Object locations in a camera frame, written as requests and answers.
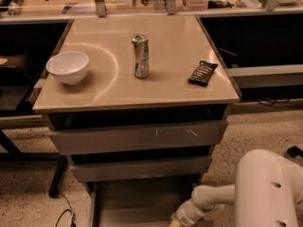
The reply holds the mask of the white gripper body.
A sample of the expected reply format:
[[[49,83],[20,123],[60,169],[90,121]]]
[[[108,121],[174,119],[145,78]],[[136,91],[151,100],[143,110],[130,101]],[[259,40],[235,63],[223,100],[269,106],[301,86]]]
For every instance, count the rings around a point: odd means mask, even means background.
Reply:
[[[181,227],[192,227],[198,220],[205,217],[205,207],[209,207],[207,201],[195,202],[190,199],[182,203],[170,218],[177,219]]]

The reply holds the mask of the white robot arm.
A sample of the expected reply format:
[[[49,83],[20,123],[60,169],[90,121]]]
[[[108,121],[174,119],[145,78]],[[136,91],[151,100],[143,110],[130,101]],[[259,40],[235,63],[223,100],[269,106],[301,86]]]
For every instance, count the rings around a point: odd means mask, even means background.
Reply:
[[[303,166],[255,149],[241,157],[233,184],[196,186],[169,227],[192,227],[226,204],[235,207],[235,227],[299,227],[296,206],[302,201]]]

